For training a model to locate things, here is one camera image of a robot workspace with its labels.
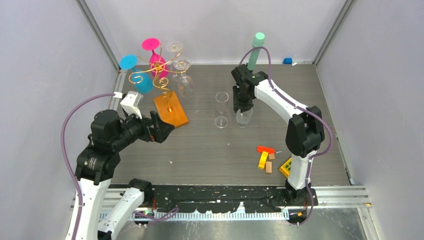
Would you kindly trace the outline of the clear tumbler wine glass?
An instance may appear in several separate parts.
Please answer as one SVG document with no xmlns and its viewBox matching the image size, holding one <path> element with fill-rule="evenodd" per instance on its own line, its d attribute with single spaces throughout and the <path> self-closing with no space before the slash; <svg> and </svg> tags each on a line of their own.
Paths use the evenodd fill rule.
<svg viewBox="0 0 424 240">
<path fill-rule="evenodd" d="M 237 126 L 239 128 L 245 128 L 248 126 L 249 122 L 252 119 L 252 115 L 253 115 L 253 108 L 243 111 L 241 109 L 239 109 L 236 112 L 236 122 L 237 122 Z"/>
</svg>

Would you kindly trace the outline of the clear champagne flute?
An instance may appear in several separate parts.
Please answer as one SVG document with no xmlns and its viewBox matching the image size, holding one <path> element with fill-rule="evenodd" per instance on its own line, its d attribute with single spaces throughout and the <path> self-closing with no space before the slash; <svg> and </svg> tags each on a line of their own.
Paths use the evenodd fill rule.
<svg viewBox="0 0 424 240">
<path fill-rule="evenodd" d="M 226 128 L 228 125 L 228 119 L 225 116 L 225 112 L 227 110 L 227 103 L 229 101 L 229 95 L 226 92 L 218 92 L 215 95 L 216 100 L 216 109 L 219 113 L 219 116 L 217 116 L 214 120 L 215 126 L 219 129 Z"/>
</svg>

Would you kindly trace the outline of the clear round wine glass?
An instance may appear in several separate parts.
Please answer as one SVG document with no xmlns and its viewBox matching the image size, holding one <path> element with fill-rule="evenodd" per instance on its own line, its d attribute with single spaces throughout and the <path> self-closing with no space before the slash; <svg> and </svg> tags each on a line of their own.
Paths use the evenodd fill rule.
<svg viewBox="0 0 424 240">
<path fill-rule="evenodd" d="M 190 98 L 194 94 L 193 79 L 187 75 L 187 70 L 192 65 L 192 61 L 187 57 L 177 57 L 173 62 L 180 78 L 177 82 L 179 93 L 184 98 Z"/>
</svg>

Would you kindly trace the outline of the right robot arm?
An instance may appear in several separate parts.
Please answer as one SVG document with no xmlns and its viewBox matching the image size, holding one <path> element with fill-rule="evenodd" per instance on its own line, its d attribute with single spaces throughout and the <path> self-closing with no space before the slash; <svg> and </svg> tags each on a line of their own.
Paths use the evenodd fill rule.
<svg viewBox="0 0 424 240">
<path fill-rule="evenodd" d="M 283 193 L 291 205 L 299 205 L 312 195 L 311 170 L 317 151 L 325 140 L 322 112 L 317 106 L 298 102 L 263 71 L 257 73 L 241 64 L 231 71 L 235 80 L 233 109 L 246 112 L 258 99 L 271 107 L 287 124 L 285 144 L 291 152 L 291 169 Z"/>
</svg>

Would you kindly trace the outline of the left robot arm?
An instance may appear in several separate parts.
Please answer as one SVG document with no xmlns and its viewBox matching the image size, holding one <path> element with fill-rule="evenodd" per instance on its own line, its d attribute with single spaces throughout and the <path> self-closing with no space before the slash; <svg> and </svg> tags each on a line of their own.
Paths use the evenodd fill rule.
<svg viewBox="0 0 424 240">
<path fill-rule="evenodd" d="M 91 123 L 89 144 L 76 159 L 76 205 L 68 229 L 68 240 L 114 240 L 134 210 L 148 207 L 154 199 L 152 183 L 132 179 L 118 203 L 102 221 L 106 192 L 121 161 L 120 151 L 137 140 L 163 143 L 175 126 L 155 111 L 150 117 L 135 114 L 121 118 L 116 110 L 98 112 Z"/>
</svg>

